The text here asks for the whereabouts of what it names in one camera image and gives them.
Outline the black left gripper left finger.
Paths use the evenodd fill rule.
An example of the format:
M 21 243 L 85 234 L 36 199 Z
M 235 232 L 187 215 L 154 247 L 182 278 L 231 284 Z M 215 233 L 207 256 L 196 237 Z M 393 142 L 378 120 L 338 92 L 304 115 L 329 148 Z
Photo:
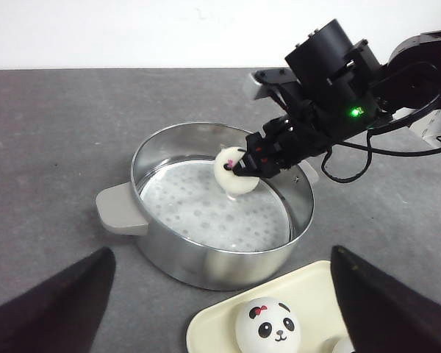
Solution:
M 0 306 L 0 352 L 89 352 L 110 297 L 103 247 Z

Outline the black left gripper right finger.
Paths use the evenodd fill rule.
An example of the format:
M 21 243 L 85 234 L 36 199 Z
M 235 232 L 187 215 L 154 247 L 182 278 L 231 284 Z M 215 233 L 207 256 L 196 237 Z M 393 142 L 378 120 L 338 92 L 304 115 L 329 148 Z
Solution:
M 356 352 L 441 352 L 441 305 L 344 246 L 331 250 L 337 303 Z

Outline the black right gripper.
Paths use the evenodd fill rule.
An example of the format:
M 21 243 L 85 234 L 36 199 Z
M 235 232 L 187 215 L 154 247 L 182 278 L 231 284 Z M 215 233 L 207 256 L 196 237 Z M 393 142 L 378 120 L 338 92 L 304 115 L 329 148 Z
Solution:
M 269 96 L 286 115 L 267 122 L 264 137 L 259 132 L 245 137 L 247 152 L 232 168 L 236 176 L 272 178 L 330 152 L 365 131 L 379 114 L 371 92 L 379 61 L 366 40 L 353 44 L 338 20 L 311 33 L 285 60 L 297 80 L 277 85 Z

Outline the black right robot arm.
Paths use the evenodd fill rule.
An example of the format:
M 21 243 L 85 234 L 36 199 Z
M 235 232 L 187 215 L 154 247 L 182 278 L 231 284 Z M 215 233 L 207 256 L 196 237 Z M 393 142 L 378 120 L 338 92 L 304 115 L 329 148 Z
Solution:
M 360 133 L 388 133 L 441 110 L 441 31 L 402 42 L 381 64 L 368 42 L 352 43 L 338 21 L 316 30 L 284 68 L 256 71 L 255 99 L 271 97 L 284 115 L 246 138 L 239 177 L 271 178 L 308 157 L 329 159 Z

